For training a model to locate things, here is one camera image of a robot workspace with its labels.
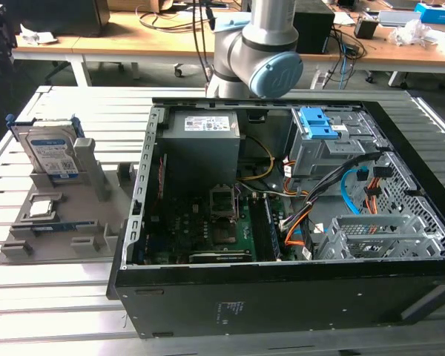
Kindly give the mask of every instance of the workbench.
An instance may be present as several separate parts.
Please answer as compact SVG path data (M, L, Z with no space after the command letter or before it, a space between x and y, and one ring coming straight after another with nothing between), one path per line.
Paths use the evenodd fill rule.
M76 114L109 171L118 162L139 161L152 97L203 95L202 89L190 88L40 87L21 115L67 119ZM294 90L286 97L379 101L445 184L445 122L423 100L399 91ZM0 143L0 246L31 187L31 170L22 147L7 133ZM445 349L445 306L414 326L143 341L122 304L105 297L110 269L111 259L0 265L0 355L338 355L337 350L424 355ZM302 296L297 299L300 307L309 307Z
M363 8L390 10L377 1L361 0L359 11L351 13L353 19L360 15ZM172 21L159 20L159 26L175 25L173 21L190 22L191 17L183 16ZM430 25L438 30L445 26ZM353 36L354 26L336 26L344 33ZM426 43L398 47L386 39L393 27L378 26L375 37L362 39L367 55L356 62L356 70L382 70L391 72L445 73L445 55L437 52L435 46ZM214 55L214 35L206 25L205 31L208 57ZM85 38L58 36L55 44L32 46L17 37L19 46L13 51L16 59L35 59L47 61L68 61L71 63L78 86L91 86L86 62L130 62L133 77L139 78L138 64L151 68L152 63L199 65L192 33L163 33L143 27L135 13L112 12L111 19L101 37ZM320 88L323 74L339 59L336 42L331 39L326 54L303 54L305 63L317 65L311 88Z

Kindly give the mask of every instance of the blue drive bay latch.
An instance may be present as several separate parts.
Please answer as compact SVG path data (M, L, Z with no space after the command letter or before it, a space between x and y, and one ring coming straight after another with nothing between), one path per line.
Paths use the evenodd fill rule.
M338 133L329 125L329 118L320 108L301 108L300 121L310 139L337 139Z

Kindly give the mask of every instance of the blue box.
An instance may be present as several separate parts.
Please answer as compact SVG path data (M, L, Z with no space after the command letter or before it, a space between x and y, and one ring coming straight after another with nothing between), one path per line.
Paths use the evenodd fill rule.
M445 24L445 5L436 7L419 3L415 11L421 13L421 21L427 24Z

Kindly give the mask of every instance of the aluminum extrusion table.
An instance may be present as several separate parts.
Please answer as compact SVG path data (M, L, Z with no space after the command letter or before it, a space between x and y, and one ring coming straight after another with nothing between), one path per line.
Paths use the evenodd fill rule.
M96 140L96 158L110 170L120 161L139 161L152 97L203 94L190 88L40 87L22 115L76 114L86 136ZM348 90L296 90L287 97L379 101L445 184L445 123L421 99ZM31 169L7 133L0 143L0 245L31 186ZM122 304L105 297L110 269L110 260L0 266L0 355L445 355L445 306L414 326L140 340Z

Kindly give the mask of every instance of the robotic arm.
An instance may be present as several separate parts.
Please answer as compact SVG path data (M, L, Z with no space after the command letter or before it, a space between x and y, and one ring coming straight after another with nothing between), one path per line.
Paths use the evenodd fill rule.
M242 98L249 89L260 98L288 93L302 75L294 0L253 0L249 13L216 20L214 75L208 97Z

